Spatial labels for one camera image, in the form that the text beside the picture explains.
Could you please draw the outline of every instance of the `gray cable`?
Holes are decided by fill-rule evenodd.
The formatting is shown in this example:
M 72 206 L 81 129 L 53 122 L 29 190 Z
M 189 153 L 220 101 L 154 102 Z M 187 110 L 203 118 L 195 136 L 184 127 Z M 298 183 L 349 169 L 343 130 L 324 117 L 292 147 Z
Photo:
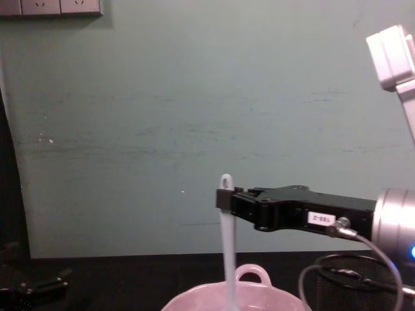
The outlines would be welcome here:
M 396 283 L 396 303 L 395 303 L 395 307 L 393 309 L 393 311 L 400 311 L 402 304 L 403 304 L 403 283 L 402 283 L 402 278 L 401 278 L 401 274 L 399 273 L 399 271 L 397 270 L 397 268 L 395 267 L 394 263 L 389 259 L 389 257 L 387 257 L 385 255 L 385 253 L 383 253 L 375 244 L 373 244 L 372 242 L 370 242 L 367 238 L 364 238 L 361 235 L 355 235 L 355 240 L 362 242 L 364 244 L 366 244 L 367 246 L 369 246 L 370 248 L 373 249 L 373 251 L 375 253 L 377 253 L 377 255 L 384 261 L 384 263 L 388 266 L 389 270 L 392 272 L 392 275 L 395 278 L 395 283 Z M 298 292 L 300 293 L 300 298 L 303 302 L 303 306 L 304 306 L 304 310 L 305 311 L 311 311 L 309 305 L 307 304 L 307 300 L 305 298 L 305 293 L 304 293 L 304 278 L 305 275 L 314 269 L 318 269 L 321 268 L 321 265 L 318 264 L 313 264 L 312 266 L 308 266 L 305 269 L 303 269 L 303 271 L 301 271 L 300 273 L 300 277 L 298 278 Z

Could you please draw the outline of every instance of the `power socket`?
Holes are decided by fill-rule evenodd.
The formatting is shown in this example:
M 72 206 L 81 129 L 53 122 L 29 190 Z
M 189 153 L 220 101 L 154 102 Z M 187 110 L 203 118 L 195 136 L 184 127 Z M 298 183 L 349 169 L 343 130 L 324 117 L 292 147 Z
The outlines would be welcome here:
M 21 15 L 20 0 L 0 0 L 0 16 Z
M 60 14 L 59 0 L 21 0 L 23 15 Z
M 101 14 L 99 0 L 60 0 L 62 14 Z

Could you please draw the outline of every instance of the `white bracket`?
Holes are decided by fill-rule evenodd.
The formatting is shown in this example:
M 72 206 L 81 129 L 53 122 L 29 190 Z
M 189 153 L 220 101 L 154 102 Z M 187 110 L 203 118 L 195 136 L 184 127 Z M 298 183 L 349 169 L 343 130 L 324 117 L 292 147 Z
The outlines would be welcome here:
M 366 39 L 383 89 L 397 92 L 415 142 L 415 44 L 396 25 Z

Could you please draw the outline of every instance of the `bowl handle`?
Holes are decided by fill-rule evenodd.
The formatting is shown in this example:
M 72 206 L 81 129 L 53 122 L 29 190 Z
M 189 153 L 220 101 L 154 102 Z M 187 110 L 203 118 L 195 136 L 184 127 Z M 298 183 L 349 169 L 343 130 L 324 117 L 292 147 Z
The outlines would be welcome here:
M 264 268 L 257 264 L 244 264 L 235 270 L 236 281 L 239 281 L 244 274 L 253 273 L 261 279 L 261 284 L 272 286 L 271 279 Z

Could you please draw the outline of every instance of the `teal wall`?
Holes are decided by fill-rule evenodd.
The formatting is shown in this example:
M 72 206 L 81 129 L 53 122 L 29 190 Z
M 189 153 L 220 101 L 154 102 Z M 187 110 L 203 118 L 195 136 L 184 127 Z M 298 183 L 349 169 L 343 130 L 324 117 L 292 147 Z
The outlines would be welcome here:
M 33 257 L 219 252 L 215 188 L 415 188 L 366 37 L 412 0 L 120 0 L 99 19 L 2 21 Z M 239 222 L 239 251 L 355 249 Z

